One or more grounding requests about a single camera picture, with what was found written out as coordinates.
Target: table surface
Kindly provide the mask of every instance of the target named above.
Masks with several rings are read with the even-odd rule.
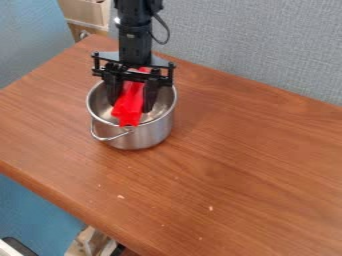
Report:
[[[90,36],[0,91],[0,170],[141,256],[342,255],[342,108],[183,60],[169,138],[89,135]]]

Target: gray wall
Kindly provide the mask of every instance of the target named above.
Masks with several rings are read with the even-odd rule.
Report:
[[[342,105],[340,0],[164,0],[164,6],[172,37],[157,51]]]
[[[72,44],[56,0],[0,0],[0,88]]]

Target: black cable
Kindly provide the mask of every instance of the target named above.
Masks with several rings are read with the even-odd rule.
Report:
[[[157,20],[157,22],[160,23],[160,25],[164,27],[165,31],[166,31],[166,38],[164,41],[160,41],[152,34],[152,32],[149,31],[149,35],[150,37],[153,38],[153,40],[160,44],[160,45],[165,45],[168,43],[168,40],[169,40],[169,36],[171,36],[171,31],[169,31],[169,28],[165,24],[165,22],[162,21],[162,19],[160,18],[160,16],[154,13],[153,14],[153,17],[154,19]]]

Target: stainless steel pot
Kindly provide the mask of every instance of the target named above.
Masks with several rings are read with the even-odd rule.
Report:
[[[142,114],[137,127],[118,127],[112,117],[112,106],[106,101],[105,86],[100,82],[86,96],[86,109],[92,117],[90,135],[114,148],[134,150],[158,144],[169,135],[176,105],[175,87],[161,87],[149,113]]]

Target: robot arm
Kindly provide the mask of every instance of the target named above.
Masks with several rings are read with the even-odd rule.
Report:
[[[173,84],[173,63],[153,56],[150,51],[152,39],[164,44],[169,38],[168,27],[157,15],[162,9],[162,0],[114,0],[114,8],[118,52],[94,52],[92,72],[104,81],[110,105],[120,97],[124,81],[142,82],[142,112],[148,113],[160,87]],[[168,36],[164,42],[153,37],[152,17],[166,29]],[[100,66],[100,61],[106,62],[104,66]],[[140,67],[150,68],[150,73],[138,72]],[[166,70],[166,75],[161,75],[161,69]]]

